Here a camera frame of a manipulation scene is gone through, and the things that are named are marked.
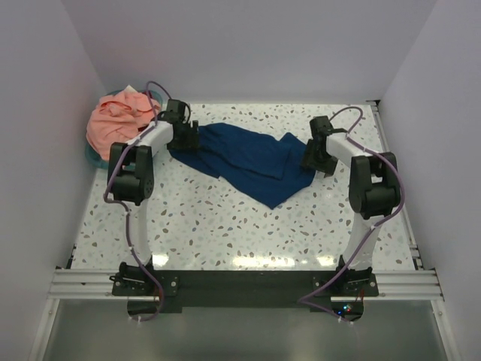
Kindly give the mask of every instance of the teal basket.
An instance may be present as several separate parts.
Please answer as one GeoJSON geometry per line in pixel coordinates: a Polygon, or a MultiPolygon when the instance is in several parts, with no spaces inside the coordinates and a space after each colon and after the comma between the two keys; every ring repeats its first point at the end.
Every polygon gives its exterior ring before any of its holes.
{"type": "MultiPolygon", "coordinates": [[[[115,96],[117,93],[120,93],[121,91],[122,90],[116,90],[115,92],[108,93],[107,95],[115,96]]],[[[162,97],[160,96],[160,94],[158,94],[153,90],[149,90],[149,92],[152,95],[152,98],[158,101],[160,106],[162,107],[162,97]]],[[[88,141],[85,144],[85,157],[87,158],[87,161],[94,167],[100,168],[100,169],[108,169],[108,162],[105,162],[101,158],[100,154],[98,154],[95,151],[95,149],[92,148],[92,146],[89,144],[88,141]]]]}

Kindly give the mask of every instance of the black mounting plate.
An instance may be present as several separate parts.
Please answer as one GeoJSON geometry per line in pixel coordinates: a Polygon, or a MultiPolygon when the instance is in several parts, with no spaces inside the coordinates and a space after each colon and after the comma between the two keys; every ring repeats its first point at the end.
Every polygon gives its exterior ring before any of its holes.
{"type": "MultiPolygon", "coordinates": [[[[182,312],[184,307],[207,308],[305,308],[297,300],[330,280],[336,271],[151,271],[164,289],[163,313],[182,312]]],[[[157,296],[153,287],[133,287],[113,277],[113,296],[157,296]]],[[[376,276],[369,280],[330,287],[315,303],[334,309],[331,296],[378,296],[376,276]]],[[[155,310],[153,300],[129,301],[129,313],[155,310]]]]}

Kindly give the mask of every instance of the speckled white surface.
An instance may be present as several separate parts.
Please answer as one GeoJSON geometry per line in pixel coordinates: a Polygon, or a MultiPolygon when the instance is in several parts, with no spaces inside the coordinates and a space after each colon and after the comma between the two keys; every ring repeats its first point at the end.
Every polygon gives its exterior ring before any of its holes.
{"type": "MultiPolygon", "coordinates": [[[[193,104],[192,119],[201,125],[225,122],[280,139],[286,132],[304,143],[309,120],[331,116],[343,105],[193,104]]],[[[381,150],[371,108],[354,139],[381,150]]],[[[355,111],[334,120],[348,128],[355,111]]],[[[273,211],[238,192],[225,179],[208,177],[172,159],[154,158],[155,189],[148,210],[148,235],[154,262],[166,269],[333,269],[352,225],[348,168],[340,162],[333,177],[317,173],[312,185],[273,211]]],[[[95,176],[77,237],[72,268],[117,268],[127,256],[120,206],[102,201],[107,172],[95,176]]],[[[374,268],[414,269],[401,217],[381,230],[374,268]]]]}

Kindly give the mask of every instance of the pink cloth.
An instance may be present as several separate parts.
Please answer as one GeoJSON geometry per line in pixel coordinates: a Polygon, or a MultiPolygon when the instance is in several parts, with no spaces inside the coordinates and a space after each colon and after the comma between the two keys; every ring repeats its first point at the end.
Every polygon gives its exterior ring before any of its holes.
{"type": "MultiPolygon", "coordinates": [[[[160,104],[152,99],[158,113],[160,104]]],[[[115,96],[100,98],[87,124],[87,141],[108,161],[110,146],[127,142],[140,133],[153,119],[152,108],[145,94],[123,90],[115,96]]]]}

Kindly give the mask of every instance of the glass panel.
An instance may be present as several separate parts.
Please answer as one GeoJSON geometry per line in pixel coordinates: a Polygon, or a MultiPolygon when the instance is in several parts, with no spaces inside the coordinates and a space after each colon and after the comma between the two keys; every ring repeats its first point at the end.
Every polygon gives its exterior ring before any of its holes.
{"type": "Polygon", "coordinates": [[[446,360],[430,302],[366,302],[353,326],[307,309],[185,308],[142,323],[125,301],[63,301],[46,360],[446,360]]]}

